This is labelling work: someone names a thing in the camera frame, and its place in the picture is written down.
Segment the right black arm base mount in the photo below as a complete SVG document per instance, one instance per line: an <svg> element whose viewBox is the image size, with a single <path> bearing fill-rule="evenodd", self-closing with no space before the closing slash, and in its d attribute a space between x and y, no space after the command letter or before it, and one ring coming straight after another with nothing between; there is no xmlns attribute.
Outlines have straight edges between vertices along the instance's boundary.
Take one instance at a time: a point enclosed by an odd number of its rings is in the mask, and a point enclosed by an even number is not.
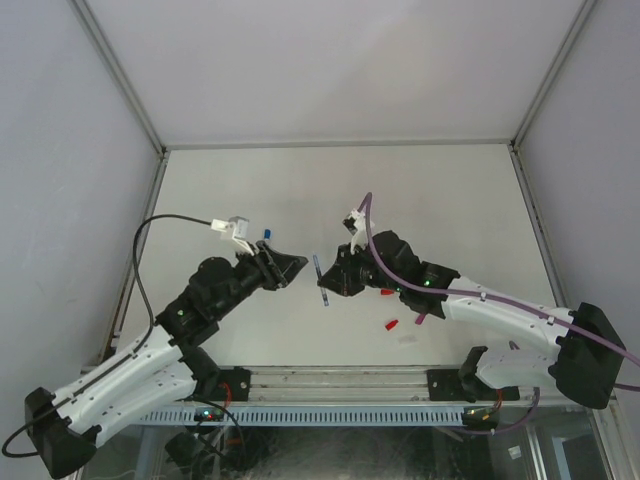
<svg viewBox="0 0 640 480"><path fill-rule="evenodd" d="M498 390L489 387L473 374L460 376L456 369L426 371L429 399L434 402L497 401Z"/></svg>

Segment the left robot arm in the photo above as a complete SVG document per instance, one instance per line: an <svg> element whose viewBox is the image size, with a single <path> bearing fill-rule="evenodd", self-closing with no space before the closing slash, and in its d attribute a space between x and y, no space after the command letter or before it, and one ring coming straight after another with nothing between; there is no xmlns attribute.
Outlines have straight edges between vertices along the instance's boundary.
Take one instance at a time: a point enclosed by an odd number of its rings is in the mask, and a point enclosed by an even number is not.
<svg viewBox="0 0 640 480"><path fill-rule="evenodd" d="M32 390L24 400L26 432L49 475L74 473L152 410L215 390L219 368L203 343L255 291L287 287L307 263L264 242L236 263L207 258L151 328L122 351L53 392Z"/></svg>

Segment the clear pen cap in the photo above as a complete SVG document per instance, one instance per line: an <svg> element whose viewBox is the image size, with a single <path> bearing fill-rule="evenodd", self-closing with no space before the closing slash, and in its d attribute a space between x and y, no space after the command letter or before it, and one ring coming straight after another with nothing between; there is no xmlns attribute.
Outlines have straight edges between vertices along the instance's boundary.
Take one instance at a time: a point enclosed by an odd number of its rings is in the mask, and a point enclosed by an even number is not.
<svg viewBox="0 0 640 480"><path fill-rule="evenodd" d="M400 346L409 346L413 345L417 342L417 338L414 335L405 335L398 339L398 344Z"/></svg>

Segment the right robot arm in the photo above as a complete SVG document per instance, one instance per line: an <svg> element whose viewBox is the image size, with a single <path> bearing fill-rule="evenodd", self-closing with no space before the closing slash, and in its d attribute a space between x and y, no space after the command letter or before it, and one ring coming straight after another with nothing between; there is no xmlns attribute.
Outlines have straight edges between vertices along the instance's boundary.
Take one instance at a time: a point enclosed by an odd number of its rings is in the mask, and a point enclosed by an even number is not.
<svg viewBox="0 0 640 480"><path fill-rule="evenodd" d="M609 403L625 346L597 306L552 308L502 297L456 270L422 261L392 231L368 246L343 244L318 284L343 297L365 288L398 292L412 311L497 331L516 349L472 348L458 371L470 400L485 389L553 386L569 400L601 410Z"/></svg>

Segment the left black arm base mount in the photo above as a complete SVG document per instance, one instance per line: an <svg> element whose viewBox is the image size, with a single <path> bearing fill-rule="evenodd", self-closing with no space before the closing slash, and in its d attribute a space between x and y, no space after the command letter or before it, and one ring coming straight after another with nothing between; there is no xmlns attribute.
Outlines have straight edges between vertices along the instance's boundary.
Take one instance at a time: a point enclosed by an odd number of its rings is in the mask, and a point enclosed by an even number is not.
<svg viewBox="0 0 640 480"><path fill-rule="evenodd" d="M218 402L246 402L251 390L252 372L242 367L223 368L219 372L210 399Z"/></svg>

